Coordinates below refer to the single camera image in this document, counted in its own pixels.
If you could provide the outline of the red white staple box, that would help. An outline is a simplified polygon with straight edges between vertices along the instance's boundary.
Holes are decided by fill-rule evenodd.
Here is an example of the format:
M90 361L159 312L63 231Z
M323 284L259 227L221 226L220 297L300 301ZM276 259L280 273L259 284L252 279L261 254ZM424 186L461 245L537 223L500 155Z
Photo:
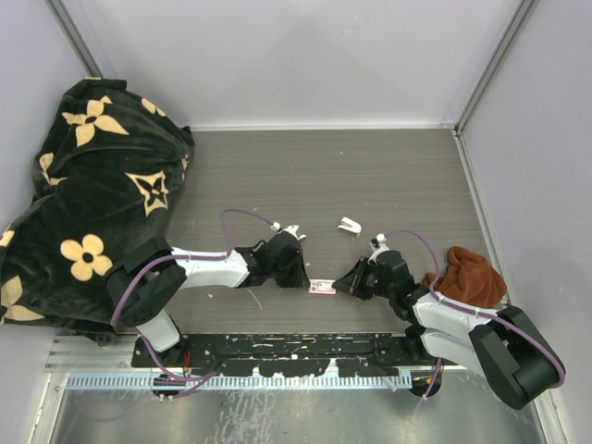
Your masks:
M317 295L335 295L337 291L333 287L334 283L335 281L331 279L311 279L308 293Z

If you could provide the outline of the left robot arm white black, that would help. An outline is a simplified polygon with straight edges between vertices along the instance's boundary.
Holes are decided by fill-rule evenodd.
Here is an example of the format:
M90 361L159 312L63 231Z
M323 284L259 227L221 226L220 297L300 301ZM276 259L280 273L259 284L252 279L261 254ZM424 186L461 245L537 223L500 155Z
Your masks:
M298 226L288 226L252 247L210 253L173 248L163 237L151 238L105 275L115 305L111 325L136 329L157 361L177 365L184 358L185 344L166 306L179 290L251 288L269 279L282 289L306 288L305 239Z

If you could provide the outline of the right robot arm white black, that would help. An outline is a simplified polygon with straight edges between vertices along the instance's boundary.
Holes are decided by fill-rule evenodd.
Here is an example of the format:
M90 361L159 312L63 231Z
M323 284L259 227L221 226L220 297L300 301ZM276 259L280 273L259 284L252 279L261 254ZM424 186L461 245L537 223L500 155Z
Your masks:
M411 361L441 358L461 365L514 410L565 380L559 356L523 310L481 309L432 291L415 282L397 251L360 258L333 287L361 300L387 299L396 316L410 323L405 350Z

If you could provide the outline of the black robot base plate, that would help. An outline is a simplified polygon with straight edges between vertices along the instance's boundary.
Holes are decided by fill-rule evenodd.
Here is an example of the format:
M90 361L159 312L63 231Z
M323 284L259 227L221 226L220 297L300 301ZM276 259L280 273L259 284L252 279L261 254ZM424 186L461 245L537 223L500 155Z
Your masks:
M321 376L331 364L338 376L396 376L403 367L430 369L436 359L413 351L393 333L189 334L157 357L165 368L192 375Z

